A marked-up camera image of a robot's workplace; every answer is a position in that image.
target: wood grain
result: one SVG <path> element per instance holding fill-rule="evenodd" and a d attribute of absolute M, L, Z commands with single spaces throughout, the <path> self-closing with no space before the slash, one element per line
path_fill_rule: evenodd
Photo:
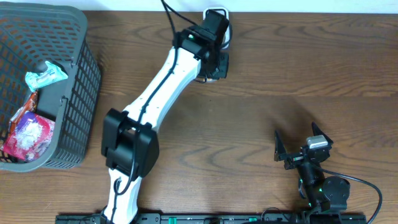
<path fill-rule="evenodd" d="M 59 213 L 88 214 L 107 204 L 103 118 L 149 84 L 164 63 L 171 33 L 161 12 L 85 14 L 88 42 L 104 70 L 86 159 L 71 170 L 0 172 L 0 223 L 53 223 Z M 375 223 L 396 223 L 398 16 L 233 13 L 231 21 L 228 78 L 192 83 L 175 102 L 139 206 L 165 213 L 305 207 L 297 172 L 273 161 L 273 131 L 294 151 L 316 121 L 335 141 L 324 168 L 379 186 L 384 203 Z M 351 181 L 348 211 L 369 218 L 376 205 L 372 188 Z"/>

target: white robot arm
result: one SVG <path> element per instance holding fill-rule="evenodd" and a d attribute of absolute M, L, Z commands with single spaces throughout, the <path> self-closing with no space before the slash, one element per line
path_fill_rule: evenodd
<path fill-rule="evenodd" d="M 165 79 L 175 60 L 175 47 L 141 96 L 121 113 L 111 109 L 104 119 L 101 153 L 111 176 L 109 202 L 103 211 L 107 223 L 127 224 L 136 216 L 141 180 L 159 156 L 157 132 L 182 90 L 197 78 L 207 81 L 226 77 L 228 53 L 220 50 L 229 21 L 215 11 L 209 10 L 206 15 L 201 26 L 178 33 L 178 56 L 172 73 Z"/>

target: plastic basket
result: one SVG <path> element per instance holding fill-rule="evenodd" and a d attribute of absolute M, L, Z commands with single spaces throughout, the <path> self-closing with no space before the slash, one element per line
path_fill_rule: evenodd
<path fill-rule="evenodd" d="M 83 161 L 101 85 L 86 30 L 85 15 L 74 7 L 0 2 L 0 145 L 11 116 L 30 95 L 26 71 L 49 60 L 68 73 L 39 90 L 37 113 L 55 120 L 49 148 L 32 162 L 0 151 L 1 170 L 69 169 Z"/>

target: perforated basket wall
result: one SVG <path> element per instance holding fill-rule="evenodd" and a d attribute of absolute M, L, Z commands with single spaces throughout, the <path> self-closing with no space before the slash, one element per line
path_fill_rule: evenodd
<path fill-rule="evenodd" d="M 7 138 L 9 119 L 30 94 L 26 71 L 46 60 L 69 71 L 49 148 L 33 162 L 1 151 L 0 169 L 68 169 L 82 162 L 101 84 L 86 30 L 86 17 L 73 7 L 0 2 L 0 145 Z"/>

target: pink package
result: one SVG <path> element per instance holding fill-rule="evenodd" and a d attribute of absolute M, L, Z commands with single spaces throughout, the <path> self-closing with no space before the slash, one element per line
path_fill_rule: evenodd
<path fill-rule="evenodd" d="M 38 159 L 51 143 L 55 122 L 26 112 L 8 136 L 3 151 L 25 161 Z"/>

